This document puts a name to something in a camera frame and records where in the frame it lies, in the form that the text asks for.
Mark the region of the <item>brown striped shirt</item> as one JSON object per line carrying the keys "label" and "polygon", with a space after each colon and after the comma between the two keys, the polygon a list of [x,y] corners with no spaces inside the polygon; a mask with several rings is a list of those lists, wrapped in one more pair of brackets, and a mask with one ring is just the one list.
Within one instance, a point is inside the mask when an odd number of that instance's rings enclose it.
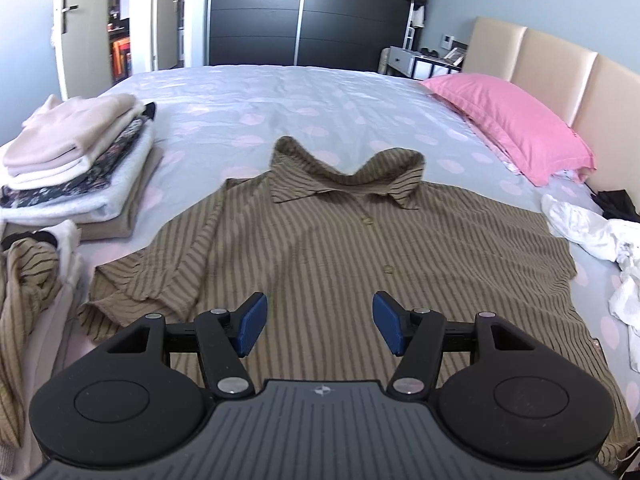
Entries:
{"label": "brown striped shirt", "polygon": [[147,313],[189,322],[262,292],[268,321],[245,363],[255,384],[385,382],[396,361],[372,322],[376,292],[454,322],[492,311],[602,382],[615,418],[599,460],[616,468],[637,430],[573,307],[566,240],[538,212],[424,181],[424,165],[392,148],[341,174],[285,136],[267,172],[224,182],[148,247],[96,268],[81,325],[104,341]]}

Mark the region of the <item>beige folded garment bottom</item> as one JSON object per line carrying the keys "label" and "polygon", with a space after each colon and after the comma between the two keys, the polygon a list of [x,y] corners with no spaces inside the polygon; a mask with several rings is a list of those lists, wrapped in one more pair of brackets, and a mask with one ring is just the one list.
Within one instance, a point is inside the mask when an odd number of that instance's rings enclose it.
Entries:
{"label": "beige folded garment bottom", "polygon": [[35,232],[70,220],[80,229],[83,242],[130,237],[136,226],[142,195],[163,156],[161,148],[151,148],[137,177],[128,184],[124,177],[130,177],[134,170],[132,160],[122,164],[113,184],[102,190],[23,210],[2,209],[2,235]]}

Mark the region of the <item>light grey folded garment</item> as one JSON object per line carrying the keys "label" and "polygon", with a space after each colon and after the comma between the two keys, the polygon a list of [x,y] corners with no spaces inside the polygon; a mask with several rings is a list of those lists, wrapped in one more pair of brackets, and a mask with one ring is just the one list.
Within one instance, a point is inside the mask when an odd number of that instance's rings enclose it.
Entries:
{"label": "light grey folded garment", "polygon": [[76,223],[112,220],[124,209],[153,146],[154,124],[149,121],[144,125],[139,143],[113,172],[107,188],[31,207],[2,208],[1,219],[23,226],[50,226],[65,219]]}

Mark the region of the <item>brown striped garment left pile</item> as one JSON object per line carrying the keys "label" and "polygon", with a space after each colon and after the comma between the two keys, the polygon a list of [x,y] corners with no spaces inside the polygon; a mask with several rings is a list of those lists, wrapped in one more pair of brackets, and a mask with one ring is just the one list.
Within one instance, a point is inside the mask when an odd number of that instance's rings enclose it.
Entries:
{"label": "brown striped garment left pile", "polygon": [[49,380],[82,270],[80,229],[65,220],[1,241],[1,477],[21,479],[39,460],[28,406]]}

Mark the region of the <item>dark floral folded garment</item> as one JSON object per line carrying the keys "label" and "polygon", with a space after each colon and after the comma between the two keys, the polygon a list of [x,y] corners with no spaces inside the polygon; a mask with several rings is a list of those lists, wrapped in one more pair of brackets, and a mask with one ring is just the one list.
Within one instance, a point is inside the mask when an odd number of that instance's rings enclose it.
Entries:
{"label": "dark floral folded garment", "polygon": [[31,207],[107,188],[111,184],[113,172],[139,143],[144,125],[155,118],[155,113],[156,103],[146,104],[144,111],[119,133],[118,137],[96,159],[93,165],[72,180],[31,190],[16,190],[3,185],[1,188],[1,207]]}

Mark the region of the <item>grey pink-dotted bed sheet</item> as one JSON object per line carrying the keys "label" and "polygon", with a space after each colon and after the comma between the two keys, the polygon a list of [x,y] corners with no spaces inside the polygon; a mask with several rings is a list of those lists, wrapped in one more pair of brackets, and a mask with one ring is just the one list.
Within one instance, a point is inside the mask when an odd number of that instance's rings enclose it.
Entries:
{"label": "grey pink-dotted bed sheet", "polygon": [[[341,174],[354,174],[378,153],[403,148],[423,155],[426,182],[538,214],[544,194],[582,207],[592,204],[583,184],[554,177],[537,188],[506,168],[465,118],[408,79],[324,68],[226,66],[134,76],[118,91],[156,103],[154,148],[164,156],[142,195],[130,237],[82,242],[91,281],[96,268],[148,247],[168,221],[224,182],[267,172],[274,144],[285,136]],[[626,328],[608,310],[620,282],[616,267],[567,244],[576,268],[573,307],[634,423],[639,377],[629,366]]]}

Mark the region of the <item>patterned pillow under pink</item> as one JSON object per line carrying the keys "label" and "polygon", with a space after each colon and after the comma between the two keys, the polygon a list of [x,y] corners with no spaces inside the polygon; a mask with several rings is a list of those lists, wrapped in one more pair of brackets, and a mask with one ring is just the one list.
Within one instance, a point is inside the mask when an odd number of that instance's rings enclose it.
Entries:
{"label": "patterned pillow under pink", "polygon": [[596,158],[586,142],[562,120],[476,122],[468,118],[468,123],[533,185],[547,185],[554,174],[563,170],[582,174],[577,180],[583,181],[597,169]]}

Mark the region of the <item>white crumpled garment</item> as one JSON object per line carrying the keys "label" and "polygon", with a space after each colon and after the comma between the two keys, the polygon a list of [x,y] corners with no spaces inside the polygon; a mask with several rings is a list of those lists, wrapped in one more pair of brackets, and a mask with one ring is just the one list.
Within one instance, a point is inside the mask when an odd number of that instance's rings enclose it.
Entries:
{"label": "white crumpled garment", "polygon": [[595,212],[541,197],[541,210],[556,234],[579,245],[594,258],[620,268],[620,287],[608,300],[610,312],[628,327],[629,356],[639,369],[639,223],[605,219]]}

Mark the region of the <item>black garment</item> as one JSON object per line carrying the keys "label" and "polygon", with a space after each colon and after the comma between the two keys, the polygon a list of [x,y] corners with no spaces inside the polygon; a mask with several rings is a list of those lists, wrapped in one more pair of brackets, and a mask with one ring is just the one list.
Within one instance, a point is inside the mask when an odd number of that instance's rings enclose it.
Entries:
{"label": "black garment", "polygon": [[606,220],[640,222],[636,206],[625,190],[601,191],[591,194],[591,198],[601,208],[602,216]]}

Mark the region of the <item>cream folded garment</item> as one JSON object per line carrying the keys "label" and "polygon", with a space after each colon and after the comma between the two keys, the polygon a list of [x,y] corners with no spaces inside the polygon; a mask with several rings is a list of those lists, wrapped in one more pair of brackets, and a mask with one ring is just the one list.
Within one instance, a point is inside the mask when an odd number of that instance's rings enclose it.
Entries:
{"label": "cream folded garment", "polygon": [[85,174],[145,105],[128,93],[59,100],[49,96],[1,147],[1,183],[32,190]]}

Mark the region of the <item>white bedside table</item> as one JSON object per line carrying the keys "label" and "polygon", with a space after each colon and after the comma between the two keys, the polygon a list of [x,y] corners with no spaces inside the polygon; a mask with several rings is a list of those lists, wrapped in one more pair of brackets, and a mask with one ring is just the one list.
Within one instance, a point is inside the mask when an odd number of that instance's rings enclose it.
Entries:
{"label": "white bedside table", "polygon": [[431,58],[419,52],[405,50],[400,47],[383,49],[380,62],[378,62],[379,74],[415,80],[424,80],[460,72],[460,66],[454,66],[441,58]]}

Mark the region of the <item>white narrow shelf ladder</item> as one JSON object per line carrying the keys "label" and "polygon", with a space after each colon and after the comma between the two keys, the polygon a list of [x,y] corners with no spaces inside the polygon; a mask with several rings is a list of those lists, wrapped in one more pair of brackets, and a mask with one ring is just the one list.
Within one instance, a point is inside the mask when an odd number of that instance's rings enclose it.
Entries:
{"label": "white narrow shelf ladder", "polygon": [[416,36],[416,30],[424,27],[424,6],[426,0],[409,0],[409,14],[402,47],[411,50]]}

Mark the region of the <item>beige padded headboard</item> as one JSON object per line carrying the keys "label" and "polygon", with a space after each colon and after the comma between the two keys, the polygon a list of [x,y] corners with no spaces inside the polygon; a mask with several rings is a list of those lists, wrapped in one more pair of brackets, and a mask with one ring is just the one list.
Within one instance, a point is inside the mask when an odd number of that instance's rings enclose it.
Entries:
{"label": "beige padded headboard", "polygon": [[512,82],[543,102],[589,145],[595,191],[639,203],[639,75],[606,56],[523,25],[479,16],[463,70]]}

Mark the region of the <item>black sliding wardrobe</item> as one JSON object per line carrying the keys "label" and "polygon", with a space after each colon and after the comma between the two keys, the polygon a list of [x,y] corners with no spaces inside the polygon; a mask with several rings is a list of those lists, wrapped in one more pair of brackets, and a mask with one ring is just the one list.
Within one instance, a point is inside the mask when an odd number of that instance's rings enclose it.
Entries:
{"label": "black sliding wardrobe", "polygon": [[409,0],[209,0],[208,62],[374,72],[408,14]]}

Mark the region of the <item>white room door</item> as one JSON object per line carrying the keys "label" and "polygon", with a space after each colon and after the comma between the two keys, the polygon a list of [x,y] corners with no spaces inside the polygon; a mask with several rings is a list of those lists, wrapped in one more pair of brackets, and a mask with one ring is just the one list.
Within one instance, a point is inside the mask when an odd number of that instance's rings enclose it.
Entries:
{"label": "white room door", "polygon": [[64,100],[111,88],[107,0],[53,0],[52,41]]}

